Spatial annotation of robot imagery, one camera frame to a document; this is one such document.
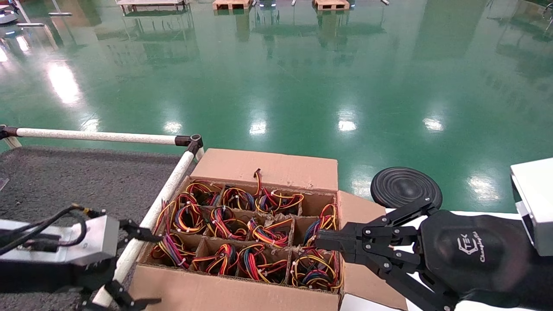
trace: factory floor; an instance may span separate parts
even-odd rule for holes
[[[340,188],[364,197],[376,172],[407,166],[438,182],[445,209],[514,212],[509,166],[553,156],[548,13],[517,0],[390,1],[229,14],[203,0],[123,16],[113,0],[60,0],[73,16],[49,18],[51,0],[27,0],[48,27],[0,28],[0,124],[199,133],[207,148],[335,158]]]

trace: open cardboard box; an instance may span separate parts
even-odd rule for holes
[[[306,195],[299,215],[292,216],[295,219],[290,234],[296,234],[291,239],[293,245],[301,243],[301,234],[314,219],[313,216],[317,216],[317,211],[333,200],[336,201],[340,227],[349,221],[369,222],[385,214],[384,208],[376,203],[338,191],[338,163],[333,159],[209,149],[190,178],[183,181],[181,189],[191,180],[200,179],[250,187],[252,190],[256,185],[253,172],[258,168],[261,169],[264,187]],[[197,244],[200,252],[209,252],[217,245],[216,239],[204,233],[192,238],[191,243]],[[161,303],[149,306],[148,310],[335,311],[346,294],[407,310],[405,298],[367,267],[341,260],[343,286],[337,292],[327,292],[256,282],[240,278],[239,272],[235,276],[209,276],[193,268],[184,271],[167,267],[159,262],[148,262],[151,249],[152,245],[142,249],[129,290],[134,299],[161,298]],[[288,256],[290,261],[294,250],[292,247],[281,249],[279,256]]]

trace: black cable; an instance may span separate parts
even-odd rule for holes
[[[41,222],[38,222],[36,224],[33,224],[33,225],[26,225],[24,227],[28,227],[28,229],[32,228],[32,227],[36,227],[33,231],[19,237],[18,239],[15,239],[14,241],[10,242],[9,244],[3,246],[0,248],[0,256],[11,251],[12,249],[18,247],[19,245],[22,245],[24,244],[25,242],[27,242],[28,240],[32,239],[33,237],[36,237],[37,235],[39,235],[42,231],[44,231],[44,229],[46,229],[47,227],[49,227],[51,224],[53,224],[54,222],[56,222],[58,219],[62,218],[63,216],[67,215],[69,212],[73,211],[73,210],[85,210],[84,208],[80,207],[80,206],[71,206],[69,208],[66,208],[64,210],[61,210],[60,212],[58,212],[56,215],[52,216],[51,218],[49,219],[46,219],[46,220],[43,220]],[[21,232],[22,228],[17,228],[13,231],[16,231],[16,232]],[[82,224],[81,224],[81,235],[86,235],[86,224],[84,226],[84,230],[83,230],[83,227],[82,227]]]
[[[74,239],[72,241],[67,241],[67,242],[60,242],[60,241],[53,241],[53,240],[46,240],[46,239],[32,240],[32,241],[27,241],[23,245],[24,246],[33,246],[33,245],[62,246],[62,247],[69,247],[69,246],[78,245],[80,242],[82,242],[85,239],[85,236],[86,236],[86,221],[81,215],[75,214],[72,211],[70,211],[69,213],[67,213],[64,216],[69,216],[71,218],[76,219],[77,222],[81,225],[81,233],[79,234],[79,236],[76,239]]]

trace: metal pipe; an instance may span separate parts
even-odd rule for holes
[[[180,158],[180,161],[171,173],[171,176],[169,176],[169,179],[161,189],[161,192],[158,194],[158,197],[155,199],[152,207],[150,207],[150,209],[148,210],[148,213],[144,217],[144,220],[142,220],[142,222],[140,223],[140,227],[152,229],[155,226],[158,215],[161,212],[161,201],[169,200],[177,191],[177,188],[179,187],[182,178],[184,177],[184,174],[188,166],[190,166],[190,163],[192,163],[193,159],[194,154],[189,151],[186,151],[182,155],[182,158]],[[136,261],[138,253],[140,253],[140,249],[142,249],[144,244],[144,241],[138,241],[135,239],[129,242],[129,244],[121,254],[121,257],[119,258],[119,260],[117,260],[117,268],[115,269],[113,279],[123,283],[124,279],[129,273],[129,270]],[[96,296],[94,296],[93,300],[94,303],[103,305],[105,307],[109,307],[111,301],[113,301],[113,298],[103,289],[103,287],[98,291]]]
[[[80,139],[83,141],[168,144],[173,146],[175,145],[175,136],[170,136],[170,135],[64,131],[60,129],[36,129],[36,128],[23,128],[23,127],[18,128],[16,131],[16,134],[19,137],[41,137],[41,138],[60,138],[60,139]]]
[[[19,27],[44,27],[43,23],[17,23]]]
[[[49,16],[73,16],[71,12],[51,12],[48,13]]]

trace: robotic arm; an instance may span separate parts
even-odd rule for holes
[[[75,212],[82,212],[90,219]],[[76,218],[72,227],[51,226],[62,217]],[[119,240],[119,231],[127,236]],[[160,299],[133,300],[123,286],[113,281],[117,251],[131,239],[158,242],[131,219],[116,220],[91,209],[73,205],[55,216],[37,222],[0,220],[1,293],[79,291],[78,310],[108,311],[93,304],[91,295],[105,287],[123,310],[138,311]]]
[[[535,169],[547,174],[541,164]],[[528,167],[519,168],[512,166],[513,190],[524,221],[459,216],[439,210],[435,200],[423,196],[393,206],[398,208],[367,224],[348,222],[340,231],[321,230],[316,247],[340,251],[346,262],[367,266],[424,311],[453,311],[462,300],[553,310],[553,257],[544,256],[551,251],[546,248],[550,235],[544,238],[550,223],[543,221],[550,209],[544,213],[530,204],[528,194],[539,187],[523,183]],[[542,202],[548,193],[543,194]],[[402,226],[421,216],[428,218],[418,229]],[[413,253],[390,247],[409,245]],[[409,275],[415,272],[424,285]]]

